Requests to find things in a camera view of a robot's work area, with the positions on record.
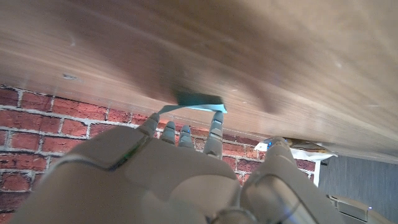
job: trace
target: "robotic hand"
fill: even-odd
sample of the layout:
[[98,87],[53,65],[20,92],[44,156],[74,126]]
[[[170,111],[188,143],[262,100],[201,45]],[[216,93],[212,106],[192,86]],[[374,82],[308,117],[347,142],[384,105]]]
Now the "robotic hand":
[[283,138],[241,189],[222,158],[217,112],[204,153],[184,126],[175,146],[159,115],[137,129],[117,127],[62,157],[11,223],[343,223],[329,200],[297,169]]

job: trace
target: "wood grain surface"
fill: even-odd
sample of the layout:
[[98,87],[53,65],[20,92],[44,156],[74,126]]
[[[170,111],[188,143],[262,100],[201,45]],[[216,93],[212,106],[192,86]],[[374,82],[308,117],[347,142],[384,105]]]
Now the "wood grain surface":
[[[150,114],[223,97],[227,133],[398,163],[397,1],[0,2],[0,82]],[[208,126],[211,113],[165,116]]]

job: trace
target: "red brick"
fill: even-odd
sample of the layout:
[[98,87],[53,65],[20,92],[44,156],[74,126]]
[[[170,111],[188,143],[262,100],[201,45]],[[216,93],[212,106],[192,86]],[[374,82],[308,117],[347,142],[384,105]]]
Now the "red brick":
[[15,210],[28,198],[28,192],[1,192],[0,210]]
[[174,139],[175,139],[175,145],[178,146],[178,142],[180,140],[180,136],[179,135],[175,135]]
[[266,159],[266,152],[262,152],[262,151],[259,151],[259,160],[264,160],[264,159]]
[[245,172],[252,172],[257,167],[261,165],[261,162],[255,162],[255,161],[247,161],[244,159],[239,160],[238,162],[238,170],[245,171]]
[[239,177],[239,183],[241,185],[243,185],[248,180],[249,177],[250,177],[250,174],[245,174],[244,176]]
[[315,171],[315,163],[310,161],[305,161],[301,159],[296,159],[296,164],[298,168]]
[[19,111],[0,111],[0,126],[56,133],[59,125],[59,118]]
[[254,150],[254,147],[246,146],[246,157],[257,159],[257,150]]
[[12,217],[12,213],[3,213],[0,214],[0,224],[7,224]]
[[129,122],[129,120],[130,120],[130,113],[115,109],[109,109],[108,121],[126,123]]
[[259,141],[257,141],[257,140],[244,138],[244,137],[239,137],[239,136],[236,136],[236,141],[239,142],[239,143],[249,144],[249,145],[252,145],[252,146],[257,146],[257,144],[259,144]]
[[60,127],[60,118],[52,118],[48,116],[43,116],[42,124],[40,127],[41,131],[57,133]]
[[24,93],[22,95],[21,107],[25,109],[35,109],[40,111],[50,111],[51,97]]
[[226,162],[232,170],[236,170],[236,159],[232,157],[223,156],[223,161]]
[[43,171],[47,164],[46,158],[35,154],[1,154],[1,169],[29,169]]
[[159,121],[159,123],[157,123],[157,128],[159,128],[159,129],[164,129],[164,128],[166,127],[167,122],[168,122],[167,120],[161,119],[161,120]]
[[36,190],[37,189],[37,187],[39,186],[40,180],[42,179],[43,175],[44,174],[36,174],[35,175],[35,179],[33,180],[33,183],[32,183],[32,190]]
[[1,182],[2,190],[29,190],[30,178],[26,174],[4,173]]
[[133,114],[133,115],[132,115],[131,123],[132,123],[132,124],[142,125],[142,124],[144,124],[144,122],[146,121],[146,119],[148,119],[147,116],[140,115],[140,114]]
[[14,90],[0,90],[0,105],[17,106],[18,92]]
[[115,128],[112,124],[93,124],[90,128],[90,138],[95,137],[97,134],[107,131],[109,129]]
[[77,118],[98,119],[102,121],[105,119],[106,114],[106,108],[104,107],[61,98],[54,99],[52,111]]
[[44,152],[66,153],[82,142],[84,141],[78,139],[45,137],[42,150]]
[[242,156],[244,157],[243,146],[238,146],[230,143],[223,143],[223,153],[231,156]]
[[174,123],[175,124],[175,131],[180,132],[184,124]]
[[195,139],[195,149],[203,151],[205,148],[206,141],[202,139]]
[[65,119],[63,121],[61,132],[73,136],[86,136],[87,125],[79,121],[72,121],[69,119]]
[[232,136],[230,134],[223,134],[223,139],[227,141],[235,141],[235,136]]
[[209,136],[209,129],[191,127],[191,134],[207,138]]
[[31,133],[14,133],[12,135],[11,147],[16,149],[37,150],[39,148],[40,136]]
[[5,145],[7,137],[7,131],[0,131],[0,146]]

